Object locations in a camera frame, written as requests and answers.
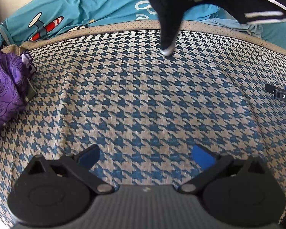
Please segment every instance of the silver screw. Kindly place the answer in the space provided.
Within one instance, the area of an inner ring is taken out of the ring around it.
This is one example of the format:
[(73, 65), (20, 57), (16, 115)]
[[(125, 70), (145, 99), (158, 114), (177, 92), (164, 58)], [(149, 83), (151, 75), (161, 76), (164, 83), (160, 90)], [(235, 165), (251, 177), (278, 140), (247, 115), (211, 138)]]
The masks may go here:
[(181, 190), (186, 193), (195, 191), (196, 186), (194, 184), (186, 183), (181, 186)]
[(98, 192), (108, 193), (112, 190), (112, 187), (109, 184), (104, 183), (104, 184), (98, 185), (98, 187), (96, 189), (98, 190)]

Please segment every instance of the blue blanket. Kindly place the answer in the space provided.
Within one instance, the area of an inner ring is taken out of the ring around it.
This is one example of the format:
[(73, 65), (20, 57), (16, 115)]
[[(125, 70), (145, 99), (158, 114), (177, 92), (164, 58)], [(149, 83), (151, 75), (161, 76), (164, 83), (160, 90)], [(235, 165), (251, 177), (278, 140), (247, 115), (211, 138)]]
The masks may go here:
[[(216, 17), (219, 7), (202, 4), (191, 8), (185, 20)], [(156, 20), (148, 0), (33, 0), (0, 24), (0, 46), (27, 40), (50, 39), (86, 27), (135, 20)]]

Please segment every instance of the purple cloth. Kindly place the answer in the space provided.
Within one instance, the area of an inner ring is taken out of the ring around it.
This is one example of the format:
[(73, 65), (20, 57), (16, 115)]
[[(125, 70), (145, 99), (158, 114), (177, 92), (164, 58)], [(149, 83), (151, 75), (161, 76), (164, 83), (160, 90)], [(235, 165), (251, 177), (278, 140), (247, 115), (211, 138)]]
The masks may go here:
[(19, 57), (0, 51), (0, 129), (24, 109), (32, 66), (32, 58), (28, 53)]

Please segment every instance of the beige polka dot trim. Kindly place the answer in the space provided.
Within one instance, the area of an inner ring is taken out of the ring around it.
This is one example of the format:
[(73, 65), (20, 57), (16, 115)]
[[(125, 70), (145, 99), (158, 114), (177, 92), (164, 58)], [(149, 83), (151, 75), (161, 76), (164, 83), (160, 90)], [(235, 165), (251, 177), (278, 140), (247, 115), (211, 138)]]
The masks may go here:
[[(39, 40), (37, 42), (26, 41), (20, 47), (17, 47), (16, 45), (10, 45), (10, 46), (5, 47), (2, 51), (5, 53), (13, 52), (17, 55), (20, 55), (26, 50), (36, 49), (39, 47), (43, 47), (46, 45), (54, 44), (60, 41), (64, 41), (64, 40), (72, 39), (76, 37), (95, 35), (95, 34), (101, 34), (101, 33), (138, 31), (138, 30), (148, 30), (148, 29), (159, 30), (160, 29), (159, 21), (142, 20), (142, 21), (132, 21), (132, 22), (110, 24), (110, 25), (105, 25), (105, 26), (88, 27), (84, 29), (79, 29), (79, 30), (63, 33), (49, 40)], [(240, 39), (246, 42), (253, 43), (258, 46), (262, 46), (266, 49), (269, 49), (271, 51), (274, 51), (276, 53), (286, 56), (286, 50), (279, 46), (276, 46), (262, 39), (250, 36), (248, 34), (241, 33), (235, 30), (231, 30), (225, 27), (213, 26), (213, 25), (208, 25), (208, 24), (204, 24), (201, 22), (195, 22), (195, 21), (183, 21), (181, 24), (180, 30), (210, 33), (210, 34), (216, 34), (216, 35), (227, 36), (227, 37), (231, 37), (235, 39)]]

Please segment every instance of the black plastic clip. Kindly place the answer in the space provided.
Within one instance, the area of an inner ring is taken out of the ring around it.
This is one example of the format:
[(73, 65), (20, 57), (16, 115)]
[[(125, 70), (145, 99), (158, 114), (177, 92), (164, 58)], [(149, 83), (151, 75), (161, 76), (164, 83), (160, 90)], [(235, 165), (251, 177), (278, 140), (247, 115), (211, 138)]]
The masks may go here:
[(265, 91), (274, 94), (274, 99), (286, 102), (286, 89), (280, 89), (273, 85), (266, 84)]

